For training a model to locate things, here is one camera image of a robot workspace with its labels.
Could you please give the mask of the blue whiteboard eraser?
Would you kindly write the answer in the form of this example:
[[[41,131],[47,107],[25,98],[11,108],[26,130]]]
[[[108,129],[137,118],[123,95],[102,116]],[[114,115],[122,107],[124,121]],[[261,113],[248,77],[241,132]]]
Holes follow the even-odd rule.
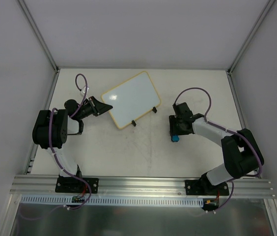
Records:
[[[171,141],[172,142],[178,142],[180,140],[179,136],[178,135],[172,135],[171,136]]]

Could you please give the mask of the yellow framed whiteboard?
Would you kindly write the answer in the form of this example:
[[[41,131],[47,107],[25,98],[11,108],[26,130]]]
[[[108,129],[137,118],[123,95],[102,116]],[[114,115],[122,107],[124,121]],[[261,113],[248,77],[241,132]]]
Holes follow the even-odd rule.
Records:
[[[112,106],[109,113],[118,129],[130,124],[136,126],[136,120],[150,111],[156,113],[161,105],[161,98],[147,71],[104,92],[101,99]]]

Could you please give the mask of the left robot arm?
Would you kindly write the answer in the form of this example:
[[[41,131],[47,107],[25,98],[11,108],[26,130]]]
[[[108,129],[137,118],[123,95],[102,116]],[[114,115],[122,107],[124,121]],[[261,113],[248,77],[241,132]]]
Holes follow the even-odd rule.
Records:
[[[46,150],[58,168],[60,177],[68,178],[67,186],[74,192],[82,190],[84,180],[78,164],[66,153],[64,144],[68,136],[83,133],[83,119],[102,115],[113,108],[95,97],[84,98],[79,104],[74,99],[64,103],[63,109],[53,108],[38,113],[33,131],[33,142]]]

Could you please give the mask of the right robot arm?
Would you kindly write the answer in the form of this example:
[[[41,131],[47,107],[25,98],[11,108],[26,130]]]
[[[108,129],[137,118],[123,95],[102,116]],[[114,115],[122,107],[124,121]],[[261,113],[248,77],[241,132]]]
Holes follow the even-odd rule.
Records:
[[[252,132],[248,129],[228,130],[208,121],[203,114],[193,114],[187,103],[173,104],[175,114],[169,116],[169,133],[172,142],[182,135],[199,135],[222,148],[223,163],[204,173],[195,184],[206,194],[213,194],[219,185],[261,170],[264,158]]]

